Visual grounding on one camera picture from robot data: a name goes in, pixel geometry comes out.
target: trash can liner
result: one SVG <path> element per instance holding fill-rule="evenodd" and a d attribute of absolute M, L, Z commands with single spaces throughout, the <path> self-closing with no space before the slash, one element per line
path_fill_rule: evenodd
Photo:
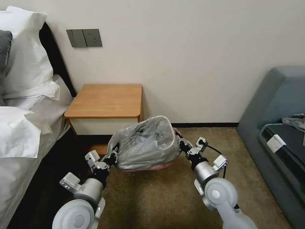
<path fill-rule="evenodd" d="M 117 131 L 108 144 L 108 154 L 120 143 L 116 167 L 121 170 L 162 168 L 180 155 L 177 137 L 167 117 L 151 117 Z"/>

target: gray switch plate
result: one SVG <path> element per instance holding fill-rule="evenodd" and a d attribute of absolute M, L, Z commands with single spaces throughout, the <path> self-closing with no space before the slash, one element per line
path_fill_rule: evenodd
<path fill-rule="evenodd" d="M 73 48 L 87 47 L 83 30 L 66 30 Z"/>
<path fill-rule="evenodd" d="M 84 29 L 83 34 L 87 47 L 102 47 L 102 41 L 98 29 Z"/>

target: gray pillow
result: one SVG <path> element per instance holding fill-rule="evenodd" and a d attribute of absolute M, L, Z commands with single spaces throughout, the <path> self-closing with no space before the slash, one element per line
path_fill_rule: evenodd
<path fill-rule="evenodd" d="M 0 30 L 0 106 L 4 106 L 2 93 L 3 81 L 6 77 L 5 66 L 9 59 L 13 35 L 10 31 Z"/>

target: beige carpet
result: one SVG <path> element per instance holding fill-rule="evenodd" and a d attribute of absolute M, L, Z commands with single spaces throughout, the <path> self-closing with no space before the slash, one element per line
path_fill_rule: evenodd
<path fill-rule="evenodd" d="M 291 228 L 234 128 L 181 128 L 195 143 L 198 137 L 227 156 L 226 178 L 238 192 L 238 204 L 259 229 Z M 212 163 L 217 154 L 206 149 Z M 194 187 L 195 174 L 184 153 L 160 171 L 111 169 L 103 196 L 106 207 L 99 228 L 221 229 L 217 212 L 209 212 Z"/>

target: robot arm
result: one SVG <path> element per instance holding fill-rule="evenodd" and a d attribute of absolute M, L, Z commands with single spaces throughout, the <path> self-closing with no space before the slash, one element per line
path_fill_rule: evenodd
<path fill-rule="evenodd" d="M 98 227 L 98 220 L 105 207 L 102 191 L 106 187 L 111 166 L 118 160 L 118 150 L 119 144 L 102 159 L 95 150 L 89 152 L 85 159 L 92 174 L 84 184 L 79 184 L 80 179 L 70 172 L 60 181 L 65 189 L 73 193 L 74 200 L 59 209 L 53 220 L 53 229 L 96 229 Z"/>
<path fill-rule="evenodd" d="M 242 214 L 237 205 L 238 195 L 234 185 L 228 180 L 218 178 L 219 171 L 225 169 L 228 161 L 219 151 L 220 155 L 210 166 L 208 160 L 202 156 L 208 142 L 200 137 L 194 147 L 176 132 L 180 150 L 185 152 L 186 158 L 191 163 L 191 169 L 196 173 L 194 184 L 203 203 L 210 211 L 217 210 L 222 221 L 223 229 L 257 229 L 254 222 Z"/>

